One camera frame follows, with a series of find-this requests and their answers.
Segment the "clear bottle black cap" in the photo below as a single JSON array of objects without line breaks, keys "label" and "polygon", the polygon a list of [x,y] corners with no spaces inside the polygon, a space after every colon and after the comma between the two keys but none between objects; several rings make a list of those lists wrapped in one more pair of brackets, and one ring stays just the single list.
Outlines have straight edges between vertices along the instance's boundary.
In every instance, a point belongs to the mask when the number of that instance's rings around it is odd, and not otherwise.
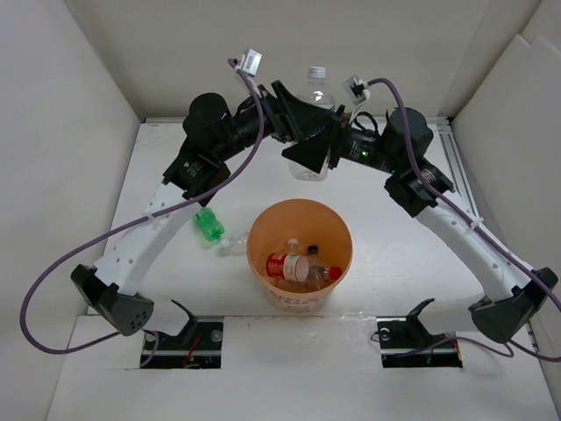
[{"label": "clear bottle black cap", "polygon": [[312,257],[317,257],[319,255],[319,248],[316,245],[308,246],[307,255]]}]

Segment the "clear bottle blue orange label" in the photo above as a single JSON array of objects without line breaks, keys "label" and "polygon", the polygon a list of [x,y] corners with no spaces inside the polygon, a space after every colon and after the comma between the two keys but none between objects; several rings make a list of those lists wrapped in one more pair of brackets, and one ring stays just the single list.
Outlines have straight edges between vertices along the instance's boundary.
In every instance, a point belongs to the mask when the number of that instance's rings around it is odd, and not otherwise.
[{"label": "clear bottle blue orange label", "polygon": [[298,239],[291,238],[287,241],[286,254],[289,255],[303,255],[302,248],[300,247]]}]

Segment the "clear bottle red label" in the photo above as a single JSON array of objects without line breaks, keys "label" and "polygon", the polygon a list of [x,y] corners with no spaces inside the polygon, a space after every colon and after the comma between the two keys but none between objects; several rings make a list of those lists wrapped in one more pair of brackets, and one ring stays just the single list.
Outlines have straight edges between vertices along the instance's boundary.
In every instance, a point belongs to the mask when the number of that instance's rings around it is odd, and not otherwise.
[{"label": "clear bottle red label", "polygon": [[300,283],[336,281],[343,274],[341,267],[328,267],[310,256],[288,253],[269,254],[265,269],[269,277]]}]

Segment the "green plastic soda bottle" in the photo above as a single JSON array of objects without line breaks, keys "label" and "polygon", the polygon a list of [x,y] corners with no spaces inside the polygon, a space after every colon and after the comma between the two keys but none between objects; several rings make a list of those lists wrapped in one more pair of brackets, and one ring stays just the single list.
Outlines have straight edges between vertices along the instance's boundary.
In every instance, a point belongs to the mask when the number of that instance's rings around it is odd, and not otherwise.
[{"label": "green plastic soda bottle", "polygon": [[218,241],[224,234],[224,226],[208,207],[201,208],[194,216],[195,225],[208,242]]}]

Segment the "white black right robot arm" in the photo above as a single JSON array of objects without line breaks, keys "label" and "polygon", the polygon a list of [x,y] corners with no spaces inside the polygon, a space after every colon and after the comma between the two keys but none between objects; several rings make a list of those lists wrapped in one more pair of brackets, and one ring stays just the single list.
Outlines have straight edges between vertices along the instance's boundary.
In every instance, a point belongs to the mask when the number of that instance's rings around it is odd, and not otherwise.
[{"label": "white black right robot arm", "polygon": [[297,104],[284,111],[283,156],[313,171],[334,168],[340,159],[390,176],[389,196],[412,218],[433,231],[474,274],[484,295],[468,307],[474,327],[506,344],[554,297],[558,278],[550,268],[535,269],[518,258],[461,207],[452,181],[424,154],[433,139],[425,117],[398,106],[386,115],[382,132],[354,128],[342,111]]}]

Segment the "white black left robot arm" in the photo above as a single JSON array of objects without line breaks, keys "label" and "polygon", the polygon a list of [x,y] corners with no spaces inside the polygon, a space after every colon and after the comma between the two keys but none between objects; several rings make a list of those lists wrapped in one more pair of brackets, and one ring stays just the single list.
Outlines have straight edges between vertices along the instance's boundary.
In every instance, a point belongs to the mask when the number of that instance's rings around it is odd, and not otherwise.
[{"label": "white black left robot arm", "polygon": [[301,100],[275,81],[272,90],[250,87],[239,110],[230,112],[214,92],[198,96],[183,121],[185,139],[164,171],[144,216],[130,222],[112,251],[90,266],[79,265],[71,280],[86,303],[119,334],[164,332],[183,348],[195,326],[176,310],[162,310],[140,293],[142,281],[175,234],[212,197],[233,181],[226,162],[272,136],[288,144],[283,156],[319,171],[331,150],[330,124],[336,112]]}]

